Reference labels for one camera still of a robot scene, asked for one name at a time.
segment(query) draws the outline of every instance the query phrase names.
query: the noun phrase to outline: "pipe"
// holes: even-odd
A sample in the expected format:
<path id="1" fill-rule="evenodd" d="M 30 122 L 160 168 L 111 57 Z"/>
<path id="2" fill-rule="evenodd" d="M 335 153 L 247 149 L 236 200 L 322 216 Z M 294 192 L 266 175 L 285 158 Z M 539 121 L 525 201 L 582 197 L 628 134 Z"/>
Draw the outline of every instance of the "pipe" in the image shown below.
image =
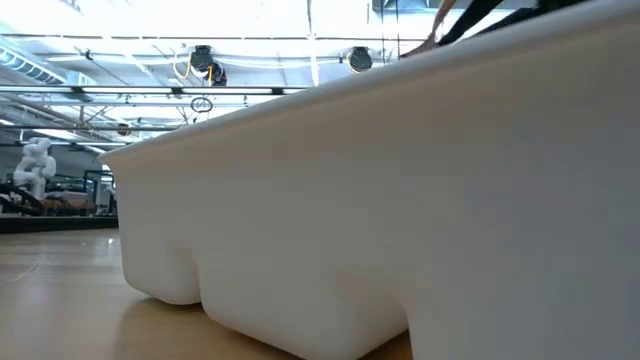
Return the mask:
<path id="1" fill-rule="evenodd" d="M 110 35 L 103 35 L 102 38 L 107 43 L 113 45 L 114 47 L 117 47 L 117 44 L 113 41 L 113 38 Z M 129 60 L 133 65 L 135 65 L 138 69 L 140 69 L 140 71 L 142 71 L 143 73 L 148 75 L 151 79 L 153 79 L 156 82 L 158 82 L 158 84 L 160 84 L 160 86 L 166 86 L 167 85 L 159 77 L 157 77 L 153 73 L 151 73 L 151 71 L 145 65 L 141 64 L 132 54 L 130 54 L 128 52 L 122 52 L 122 56 L 124 56 L 125 59 Z"/>
<path id="2" fill-rule="evenodd" d="M 69 40 L 100 40 L 102 36 L 97 35 L 55 35 L 55 34 L 0 34 L 10 39 L 21 39 L 23 41 L 38 41 L 43 38 L 69 39 Z M 137 40 L 137 41 L 215 41 L 215 40 L 253 40 L 253 41 L 307 41 L 306 37 L 265 37 L 265 36 L 111 36 L 113 40 Z M 338 37 L 338 36 L 318 36 L 316 40 L 335 40 L 335 41 L 380 41 L 380 37 Z M 424 41 L 423 38 L 401 38 L 401 41 Z"/>
<path id="3" fill-rule="evenodd" d="M 0 100 L 0 105 L 11 105 L 9 101 Z M 48 102 L 51 106 L 128 106 L 128 107 L 191 107 L 191 101 L 189 102 L 113 102 L 113 101 L 93 101 L 90 105 L 66 100 L 54 100 Z M 245 108 L 247 106 L 254 105 L 253 103 L 213 103 L 214 107 L 238 107 Z"/>
<path id="4" fill-rule="evenodd" d="M 21 98 L 19 96 L 8 94 L 8 93 L 0 93 L 0 96 L 2 96 L 5 99 L 8 99 L 8 100 L 10 100 L 12 102 L 15 102 L 15 103 L 24 105 L 24 106 L 26 106 L 28 108 L 37 110 L 38 112 L 41 112 L 41 113 L 47 114 L 49 116 L 52 116 L 54 119 L 62 119 L 62 120 L 65 120 L 65 121 L 73 123 L 73 124 L 77 124 L 78 123 L 78 121 L 76 121 L 76 119 L 74 119 L 74 118 L 72 118 L 70 116 L 61 114 L 61 113 L 59 113 L 57 111 L 53 111 L 53 110 L 48 109 L 48 108 L 46 108 L 44 106 L 40 106 L 38 104 L 34 104 L 31 101 L 25 100 L 25 99 L 23 99 L 23 98 Z"/>
<path id="5" fill-rule="evenodd" d="M 33 114 L 35 113 L 35 111 L 29 111 L 28 115 L 25 114 L 24 110 L 20 110 L 17 108 L 13 108 L 13 107 L 9 107 L 9 106 L 1 106 L 0 107 L 0 125 L 4 125 L 4 124 L 18 124 L 16 125 L 16 127 L 13 126 L 6 126 L 3 127 L 3 129 L 1 129 L 3 131 L 4 134 L 6 134 L 8 137 L 14 136 L 15 134 L 13 132 L 7 132 L 7 130 L 13 130 L 13 131 L 20 131 L 20 135 L 19 135 L 19 140 L 22 141 L 23 140 L 23 133 L 24 133 L 24 129 L 20 129 L 19 127 L 22 126 L 38 126 L 38 127 L 43 127 L 43 128 L 50 128 L 53 126 L 56 126 L 56 124 L 50 122 L 50 120 L 46 119 L 44 116 L 42 117 L 34 117 Z M 114 141 L 113 137 L 114 135 L 106 135 L 104 133 L 88 133 L 85 131 L 78 131 L 75 133 L 75 135 L 81 136 L 85 139 L 87 139 L 87 141 Z"/>
<path id="6" fill-rule="evenodd" d="M 66 131 L 172 131 L 178 126 L 150 126 L 150 127 L 116 127 L 116 126 L 41 126 L 41 125 L 0 125 L 0 130 L 66 130 Z"/>
<path id="7" fill-rule="evenodd" d="M 321 57 L 323 60 L 318 60 L 319 64 L 337 64 L 340 62 L 340 58 L 337 56 L 324 56 Z M 79 61 L 84 60 L 85 57 L 81 55 L 54 55 L 47 58 L 47 61 L 50 62 L 68 62 L 68 61 Z M 103 62 L 109 62 L 114 64 L 130 64 L 135 65 L 128 58 L 122 58 L 120 55 L 112 55 L 112 54 L 102 54 L 102 55 L 93 55 L 94 60 L 100 60 Z M 174 57 L 174 58 L 163 58 L 163 59 L 138 59 L 137 62 L 142 65 L 171 65 L 171 64 L 182 64 L 186 63 L 188 58 L 186 57 Z M 309 61 L 304 58 L 284 58 L 279 61 L 278 58 L 256 58 L 246 56 L 244 59 L 233 56 L 216 56 L 216 61 L 219 61 L 223 64 L 235 65 L 235 66 L 243 66 L 243 67 L 255 67 L 255 68 L 285 68 L 285 69 L 294 69 L 304 66 L 309 66 Z"/>
<path id="8" fill-rule="evenodd" d="M 282 86 L 219 86 L 219 87 L 181 87 L 181 86 L 24 86 L 24 85 L 0 85 L 0 93 L 9 94 L 109 94 L 115 95 L 227 95 L 227 96 L 281 96 L 289 95 L 307 89 L 306 87 L 282 87 Z"/>
<path id="9" fill-rule="evenodd" d="M 7 93 L 0 93 L 0 97 L 4 97 L 4 98 L 6 98 L 6 99 L 8 99 L 10 101 L 13 101 L 15 103 L 21 104 L 23 106 L 26 106 L 26 107 L 28 107 L 28 108 L 30 108 L 32 110 L 35 110 L 35 111 L 37 111 L 39 113 L 44 114 L 47 117 L 50 117 L 51 119 L 55 119 L 55 120 L 61 119 L 61 120 L 64 120 L 64 121 L 72 123 L 72 124 L 79 124 L 80 123 L 79 121 L 76 121 L 76 119 L 74 119 L 74 118 L 72 118 L 70 116 L 61 114 L 61 113 L 59 113 L 57 111 L 48 109 L 48 108 L 46 108 L 44 106 L 40 106 L 38 104 L 34 104 L 31 101 L 25 100 L 25 99 L 23 99 L 23 98 L 21 98 L 19 96 L 16 96 L 16 95 L 7 94 Z M 40 125 L 19 125 L 19 126 L 34 126 L 34 127 L 36 127 L 36 126 L 40 126 Z M 6 129 L 6 128 L 11 128 L 13 126 L 2 126 L 2 127 Z M 51 126 L 41 126 L 41 127 L 43 129 L 49 129 Z M 20 130 L 20 129 L 17 128 L 17 127 L 13 127 L 13 130 Z M 106 135 L 92 134 L 92 137 L 98 138 L 98 139 L 102 139 L 102 140 L 112 141 L 111 137 L 106 136 Z"/>

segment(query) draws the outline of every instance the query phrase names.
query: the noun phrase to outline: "black cable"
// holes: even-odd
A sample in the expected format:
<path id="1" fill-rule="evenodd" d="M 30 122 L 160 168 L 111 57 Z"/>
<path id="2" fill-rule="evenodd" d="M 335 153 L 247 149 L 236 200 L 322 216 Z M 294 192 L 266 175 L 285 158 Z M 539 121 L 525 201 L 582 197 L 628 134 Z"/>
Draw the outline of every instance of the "black cable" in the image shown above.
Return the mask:
<path id="1" fill-rule="evenodd" d="M 107 74 L 111 75 L 112 77 L 118 79 L 118 81 L 120 81 L 121 83 L 123 83 L 126 86 L 129 86 L 129 83 L 127 83 L 126 81 L 122 80 L 121 78 L 119 78 L 118 76 L 116 76 L 116 74 L 112 73 L 111 71 L 105 69 L 102 65 L 98 64 L 96 62 L 96 60 L 93 58 L 93 56 L 91 56 L 91 50 L 87 50 L 84 54 L 84 57 L 87 58 L 87 60 L 89 60 L 90 63 L 92 63 L 93 65 L 97 66 L 98 68 L 100 68 L 102 71 L 106 72 Z"/>
<path id="2" fill-rule="evenodd" d="M 189 125 L 189 121 L 192 121 L 192 120 L 194 120 L 194 119 L 197 119 L 197 118 L 198 118 L 198 114 L 199 114 L 198 112 L 193 111 L 193 112 L 192 112 L 191 114 L 189 114 L 188 116 L 184 116 L 184 117 L 183 117 L 183 119 L 184 119 L 184 120 L 183 120 L 182 124 L 178 125 L 178 127 L 180 127 L 180 126 L 182 126 L 182 125 Z"/>
<path id="3" fill-rule="evenodd" d="M 205 113 L 210 112 L 211 109 L 213 109 L 213 103 L 204 96 L 199 96 L 191 100 L 191 110 L 194 112 Z"/>
<path id="4" fill-rule="evenodd" d="M 492 31 L 501 29 L 506 26 L 511 26 L 513 24 L 517 24 L 522 21 L 533 19 L 543 14 L 544 14 L 544 11 L 540 8 L 521 8 L 507 15 L 502 20 L 496 23 L 493 23 L 487 26 L 486 28 L 482 29 L 481 31 L 477 32 L 475 35 L 473 35 L 473 37 L 490 33 Z"/>
<path id="5" fill-rule="evenodd" d="M 496 8 L 503 0 L 473 0 L 469 7 L 460 15 L 449 32 L 438 41 L 438 46 L 449 45 L 460 39 L 467 30 L 471 29 Z"/>

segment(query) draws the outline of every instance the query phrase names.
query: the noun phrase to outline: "cable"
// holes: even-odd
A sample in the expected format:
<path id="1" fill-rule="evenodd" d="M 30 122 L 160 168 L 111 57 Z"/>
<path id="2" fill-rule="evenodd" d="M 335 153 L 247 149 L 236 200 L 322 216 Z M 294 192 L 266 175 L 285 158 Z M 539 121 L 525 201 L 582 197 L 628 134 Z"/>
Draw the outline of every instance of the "cable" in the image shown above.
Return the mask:
<path id="1" fill-rule="evenodd" d="M 189 121 L 197 120 L 197 119 L 198 119 L 198 114 L 200 114 L 200 113 L 195 112 L 195 111 L 194 111 L 194 112 L 192 112 L 191 114 L 189 114 L 189 116 L 187 116 L 187 118 L 186 118 L 186 119 L 184 119 L 184 121 L 182 122 L 182 124 L 181 124 L 181 125 L 179 125 L 179 126 L 182 126 L 182 125 L 189 125 Z"/>
<path id="2" fill-rule="evenodd" d="M 209 65 L 209 86 L 213 86 L 213 65 Z"/>
<path id="3" fill-rule="evenodd" d="M 125 58 L 115 58 L 113 55 L 92 55 L 94 60 L 113 63 L 113 64 L 132 64 L 130 60 Z M 49 57 L 47 61 L 51 62 L 69 62 L 76 60 L 84 60 L 84 56 L 59 56 L 59 57 Z M 233 59 L 233 58 L 224 58 L 224 57 L 216 57 L 216 61 L 222 64 L 229 64 L 234 66 L 248 67 L 248 68 L 260 68 L 260 69 L 294 69 L 300 67 L 309 66 L 309 61 L 290 61 L 286 60 L 282 64 L 278 65 L 278 63 L 273 63 L 271 60 L 242 60 L 242 59 Z M 159 65 L 173 65 L 173 64 L 181 64 L 186 62 L 185 58 L 174 57 L 174 58 L 165 58 L 165 59 L 152 59 L 152 60 L 139 60 L 139 63 L 147 66 L 159 66 Z M 319 60 L 318 65 L 323 64 L 337 64 L 339 63 L 339 59 L 328 59 L 328 60 Z"/>
<path id="4" fill-rule="evenodd" d="M 213 109 L 213 103 L 211 100 L 204 96 L 200 96 L 191 100 L 191 110 L 199 114 L 210 112 Z"/>
<path id="5" fill-rule="evenodd" d="M 100 70 L 106 72 L 107 74 L 111 75 L 111 77 L 117 79 L 118 81 L 120 81 L 121 83 L 123 83 L 125 86 L 129 86 L 129 83 L 122 80 L 121 78 L 119 78 L 116 74 L 112 73 L 111 71 L 105 69 L 102 65 L 98 64 L 95 59 L 91 58 L 89 59 L 89 62 L 92 63 L 93 65 L 95 65 L 96 67 L 98 67 Z"/>
<path id="6" fill-rule="evenodd" d="M 191 55 L 193 54 L 193 52 L 189 53 L 189 57 L 187 58 L 187 72 L 182 75 L 178 72 L 178 66 L 177 66 L 177 62 L 174 61 L 173 62 L 173 72 L 180 78 L 182 79 L 186 79 L 189 76 L 189 71 L 191 71 Z M 175 54 L 174 59 L 177 60 L 178 59 L 178 53 Z"/>
<path id="7" fill-rule="evenodd" d="M 151 47 L 153 47 L 154 49 L 156 49 L 160 55 L 162 55 L 163 58 L 165 58 L 166 60 L 171 60 L 171 58 L 166 55 L 164 52 L 162 52 L 162 50 L 160 50 L 160 48 L 158 47 L 158 45 L 151 45 Z M 186 79 L 192 86 L 195 86 L 195 84 L 191 81 L 191 79 Z"/>

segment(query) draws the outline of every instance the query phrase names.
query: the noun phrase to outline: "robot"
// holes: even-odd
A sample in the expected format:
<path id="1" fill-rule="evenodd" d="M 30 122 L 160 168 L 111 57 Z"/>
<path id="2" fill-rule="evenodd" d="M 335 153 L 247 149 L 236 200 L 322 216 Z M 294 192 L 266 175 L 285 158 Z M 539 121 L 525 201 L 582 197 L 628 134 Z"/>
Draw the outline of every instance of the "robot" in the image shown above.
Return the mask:
<path id="1" fill-rule="evenodd" d="M 31 183 L 32 195 L 38 200 L 44 199 L 46 179 L 56 174 L 56 160 L 49 156 L 49 147 L 51 147 L 51 140 L 31 138 L 22 148 L 22 160 L 13 173 L 14 184 L 21 186 Z M 29 166 L 33 166 L 30 171 L 27 170 Z"/>

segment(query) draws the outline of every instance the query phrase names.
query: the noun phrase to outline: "metal pipe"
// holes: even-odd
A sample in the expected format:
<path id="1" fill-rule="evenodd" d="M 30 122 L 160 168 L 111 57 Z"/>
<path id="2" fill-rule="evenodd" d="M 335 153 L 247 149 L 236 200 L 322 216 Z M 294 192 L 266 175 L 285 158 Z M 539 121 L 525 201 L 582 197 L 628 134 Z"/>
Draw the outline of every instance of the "metal pipe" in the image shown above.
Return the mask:
<path id="1" fill-rule="evenodd" d="M 29 102 L 29 105 L 23 105 L 23 106 L 25 108 L 32 108 L 32 105 L 36 105 L 36 107 L 38 107 L 37 104 L 33 104 L 31 102 Z M 29 113 L 30 115 L 39 114 L 41 115 L 41 117 L 35 118 L 33 116 L 25 116 L 24 111 L 18 110 L 18 107 L 3 106 L 0 108 L 0 116 L 3 116 L 4 119 L 9 120 L 9 122 L 19 123 L 19 124 L 22 124 L 23 126 L 41 126 L 47 129 L 54 126 L 58 128 L 60 126 L 54 123 L 53 121 L 51 121 L 51 119 L 57 119 L 58 118 L 57 116 L 52 116 L 48 113 L 41 113 L 38 111 L 38 109 L 33 109 L 33 108 L 31 111 L 29 111 Z M 13 126 L 4 127 L 4 130 L 23 130 L 17 126 L 13 127 L 13 129 L 10 129 L 10 127 L 13 127 Z M 104 141 L 104 140 L 113 141 L 113 139 L 110 136 L 105 134 L 100 134 L 100 133 L 93 133 L 93 134 L 80 133 L 78 135 L 87 137 L 88 139 L 91 139 L 91 140 L 98 139 L 99 141 Z"/>
<path id="2" fill-rule="evenodd" d="M 56 39 L 70 39 L 70 40 L 100 40 L 101 36 L 98 35 L 55 35 L 55 34 L 0 34 L 6 38 L 14 39 L 42 39 L 42 38 L 56 38 Z M 307 37 L 265 37 L 265 36 L 111 36 L 113 40 L 172 40 L 172 41 L 207 41 L 207 40 L 262 40 L 262 41 L 274 41 L 274 40 L 295 40 L 295 41 L 308 41 Z M 344 41 L 380 41 L 379 37 L 336 37 L 336 36 L 319 36 L 316 40 L 344 40 Z M 396 40 L 395 37 L 389 37 L 385 40 Z M 424 41 L 424 38 L 406 38 L 400 39 L 401 41 Z"/>
<path id="3" fill-rule="evenodd" d="M 306 87 L 281 86 L 200 86 L 200 87 L 176 87 L 176 86 L 30 86 L 30 85 L 0 85 L 0 93 L 10 94 L 109 94 L 109 95 L 134 95 L 149 94 L 161 96 L 165 95 L 217 95 L 217 96 L 280 96 L 296 91 L 301 91 Z"/>
<path id="4" fill-rule="evenodd" d="M 116 126 L 42 126 L 42 125 L 0 125 L 0 130 L 66 130 L 66 131 L 172 131 L 178 126 L 116 127 Z"/>
<path id="5" fill-rule="evenodd" d="M 107 73 L 109 76 L 111 76 L 112 78 L 118 80 L 119 82 L 121 82 L 122 84 L 124 84 L 124 86 L 129 86 L 129 83 L 122 80 L 120 77 L 118 77 L 116 74 L 112 73 L 111 71 L 107 70 L 104 66 L 98 64 L 97 61 L 95 61 L 95 59 L 92 56 L 89 56 L 89 50 L 82 51 L 82 49 L 80 49 L 77 46 L 73 47 L 74 49 L 76 49 L 76 51 L 78 52 L 78 54 L 81 54 L 82 56 L 85 57 L 85 59 L 89 60 L 89 63 L 91 63 L 93 66 L 97 67 L 98 69 L 104 71 L 105 73 Z"/>
<path id="6" fill-rule="evenodd" d="M 0 105 L 11 105 L 12 103 L 9 101 L 2 101 L 0 100 Z M 191 102 L 176 102 L 176 103 L 171 103 L 171 102 L 110 102 L 110 101 L 92 101 L 91 103 L 80 103 L 80 102 L 74 102 L 74 101 L 67 101 L 67 100 L 62 100 L 62 101 L 57 101 L 57 100 L 51 100 L 48 102 L 49 105 L 51 106 L 88 106 L 88 107 L 92 107 L 92 106 L 129 106 L 129 107 L 191 107 Z M 213 107 L 238 107 L 238 108 L 244 108 L 247 107 L 247 104 L 242 104 L 242 103 L 213 103 Z"/>
<path id="7" fill-rule="evenodd" d="M 118 45 L 113 41 L 113 38 L 110 35 L 103 35 L 102 38 L 109 44 L 112 44 L 114 46 L 114 48 L 117 48 Z M 154 75 L 151 70 L 149 70 L 149 68 L 147 68 L 146 66 L 142 65 L 138 59 L 135 58 L 135 56 L 133 56 L 133 54 L 128 53 L 126 51 L 122 52 L 122 56 L 125 57 L 125 59 L 131 61 L 138 69 L 140 69 L 140 71 L 142 71 L 143 73 L 145 73 L 146 75 L 148 75 L 152 80 L 155 80 L 156 82 L 158 82 L 158 84 L 160 84 L 160 86 L 165 86 L 166 84 L 164 83 L 164 81 L 162 81 L 159 77 L 157 77 L 156 75 Z"/>
<path id="8" fill-rule="evenodd" d="M 79 119 L 80 119 L 80 123 L 84 124 L 84 106 L 83 105 L 80 105 L 80 117 L 79 117 Z"/>
<path id="9" fill-rule="evenodd" d="M 19 96 L 8 94 L 8 93 L 1 93 L 1 92 L 0 92 L 0 96 L 2 96 L 5 99 L 8 99 L 8 100 L 10 100 L 12 102 L 24 105 L 24 106 L 26 106 L 28 108 L 31 108 L 31 109 L 37 110 L 37 111 L 39 111 L 41 113 L 47 114 L 49 116 L 52 116 L 54 119 L 62 119 L 62 120 L 65 120 L 67 122 L 70 122 L 72 124 L 77 124 L 78 123 L 78 121 L 76 119 L 74 119 L 74 118 L 72 118 L 70 116 L 61 114 L 61 113 L 59 113 L 57 111 L 53 111 L 53 110 L 48 109 L 48 108 L 46 108 L 44 106 L 40 106 L 38 104 L 34 104 L 31 101 L 25 100 L 25 99 L 23 99 L 23 98 L 21 98 Z"/>
<path id="10" fill-rule="evenodd" d="M 91 120 L 95 119 L 97 116 L 100 116 L 100 115 L 104 114 L 105 111 L 107 111 L 108 108 L 109 108 L 108 106 L 103 107 L 100 111 L 98 111 L 97 113 L 91 115 L 91 117 L 89 119 L 87 119 L 86 122 L 91 122 Z"/>
<path id="11" fill-rule="evenodd" d="M 136 55 L 136 59 L 138 59 L 141 63 L 145 65 L 172 65 L 176 63 L 178 66 L 184 66 L 188 59 L 188 54 L 176 55 L 176 52 L 172 49 L 174 56 L 173 57 L 163 57 L 164 60 L 160 60 L 159 55 Z M 64 62 L 64 61 L 77 61 L 85 58 L 83 54 L 74 54 L 74 53 L 38 53 L 38 56 L 46 57 L 47 61 L 53 62 Z M 123 62 L 121 60 L 122 55 L 115 53 L 92 53 L 91 56 L 94 56 L 94 59 L 100 59 L 104 61 L 111 61 L 117 64 L 127 64 L 127 62 Z M 216 60 L 223 62 L 255 62 L 255 63 L 273 63 L 273 62 L 282 62 L 284 65 L 287 65 L 289 62 L 299 63 L 308 60 L 308 56 L 245 56 L 245 55 L 232 55 L 232 54 L 216 54 Z M 323 61 L 327 63 L 328 61 L 340 61 L 340 56 L 333 55 L 319 55 L 319 61 Z"/>

